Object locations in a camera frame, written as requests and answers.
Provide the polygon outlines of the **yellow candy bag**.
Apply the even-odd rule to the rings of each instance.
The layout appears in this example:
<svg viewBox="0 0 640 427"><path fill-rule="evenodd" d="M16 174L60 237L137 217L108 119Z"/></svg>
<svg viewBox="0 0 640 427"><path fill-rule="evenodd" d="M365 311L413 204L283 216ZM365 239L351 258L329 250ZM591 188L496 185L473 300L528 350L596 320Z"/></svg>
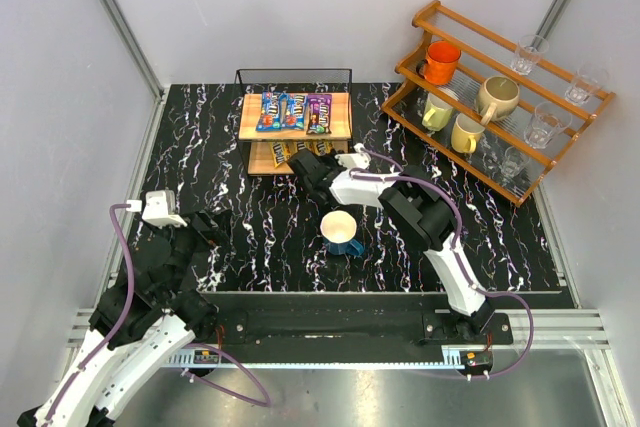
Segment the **yellow candy bag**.
<svg viewBox="0 0 640 427"><path fill-rule="evenodd" d="M275 168L286 164L291 158L290 145L286 141L271 142L270 151Z"/></svg>
<svg viewBox="0 0 640 427"><path fill-rule="evenodd" d="M311 144L305 141L295 141L293 146L295 148L295 152L300 152L302 150L312 150Z"/></svg>
<svg viewBox="0 0 640 427"><path fill-rule="evenodd" d="M318 156L330 154L334 150L333 143L329 140L319 140L312 143L312 149Z"/></svg>

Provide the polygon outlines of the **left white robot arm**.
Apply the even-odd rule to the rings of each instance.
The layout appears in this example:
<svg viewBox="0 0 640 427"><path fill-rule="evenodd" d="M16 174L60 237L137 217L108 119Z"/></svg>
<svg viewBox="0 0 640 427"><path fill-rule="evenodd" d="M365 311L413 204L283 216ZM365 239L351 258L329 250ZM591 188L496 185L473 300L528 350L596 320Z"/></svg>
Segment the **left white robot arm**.
<svg viewBox="0 0 640 427"><path fill-rule="evenodd" d="M20 426L112 426L137 391L191 342L217 334L219 309L182 287L195 255L228 242L231 213L145 216L152 253L123 251L125 269L100 298L74 364L51 397L20 414Z"/></svg>

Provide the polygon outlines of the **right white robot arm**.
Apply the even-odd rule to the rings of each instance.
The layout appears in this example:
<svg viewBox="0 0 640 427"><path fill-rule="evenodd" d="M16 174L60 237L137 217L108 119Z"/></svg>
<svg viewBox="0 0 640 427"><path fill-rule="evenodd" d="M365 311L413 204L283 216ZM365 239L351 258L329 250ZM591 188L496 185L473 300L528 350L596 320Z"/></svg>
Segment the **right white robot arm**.
<svg viewBox="0 0 640 427"><path fill-rule="evenodd" d="M304 191L320 205L382 210L404 243L423 253L445 288L459 323L478 335L495 309L477 280L461 242L461 214L451 197L420 168L401 167L362 144L354 153L317 155L303 149L287 161Z"/></svg>

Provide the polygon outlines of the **yellow candy bag top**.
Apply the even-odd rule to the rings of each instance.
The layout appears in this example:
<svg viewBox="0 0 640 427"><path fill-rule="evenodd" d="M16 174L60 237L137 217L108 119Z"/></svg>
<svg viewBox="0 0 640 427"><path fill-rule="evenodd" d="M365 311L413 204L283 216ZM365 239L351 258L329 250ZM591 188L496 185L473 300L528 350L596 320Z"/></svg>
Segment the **yellow candy bag top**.
<svg viewBox="0 0 640 427"><path fill-rule="evenodd" d="M275 168L286 164L291 158L290 145L286 141L271 142L270 151Z"/></svg>

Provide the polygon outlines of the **purple candy bag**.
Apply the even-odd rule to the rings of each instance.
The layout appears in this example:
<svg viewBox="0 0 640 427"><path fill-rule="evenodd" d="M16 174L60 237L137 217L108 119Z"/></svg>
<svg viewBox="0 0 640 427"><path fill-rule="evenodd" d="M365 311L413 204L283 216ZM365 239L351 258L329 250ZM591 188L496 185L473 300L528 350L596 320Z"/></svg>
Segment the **purple candy bag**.
<svg viewBox="0 0 640 427"><path fill-rule="evenodd" d="M332 96L330 94L309 94L307 97L309 107L309 125L307 133L330 134Z"/></svg>

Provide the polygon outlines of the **blue candy bag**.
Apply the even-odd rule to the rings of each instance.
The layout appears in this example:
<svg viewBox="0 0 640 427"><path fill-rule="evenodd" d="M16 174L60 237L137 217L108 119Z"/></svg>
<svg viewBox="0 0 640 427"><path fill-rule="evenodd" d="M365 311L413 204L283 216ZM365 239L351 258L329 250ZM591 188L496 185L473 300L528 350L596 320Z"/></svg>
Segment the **blue candy bag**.
<svg viewBox="0 0 640 427"><path fill-rule="evenodd" d="M288 95L281 92L263 92L261 110L256 125L257 132L280 131L283 111L288 102Z"/></svg>
<svg viewBox="0 0 640 427"><path fill-rule="evenodd" d="M283 128L302 131L305 128L307 95L292 93L287 97L284 109Z"/></svg>

